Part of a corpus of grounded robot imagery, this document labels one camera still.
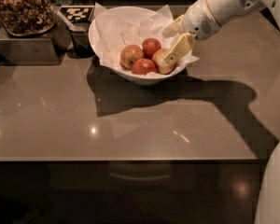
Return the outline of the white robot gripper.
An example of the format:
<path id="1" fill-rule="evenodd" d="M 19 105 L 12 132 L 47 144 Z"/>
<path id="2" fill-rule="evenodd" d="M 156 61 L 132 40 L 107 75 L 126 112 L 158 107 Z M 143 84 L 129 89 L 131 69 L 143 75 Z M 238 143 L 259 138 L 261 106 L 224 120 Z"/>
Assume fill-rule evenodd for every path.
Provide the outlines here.
<path id="1" fill-rule="evenodd" d="M 220 30 L 221 26 L 211 13 L 207 0 L 198 0 L 192 4 L 184 16 L 180 15 L 162 31 L 164 37 L 181 35 L 174 44 L 164 52 L 162 61 L 172 65 L 186 56 L 194 47 L 195 38 L 207 39 Z"/>

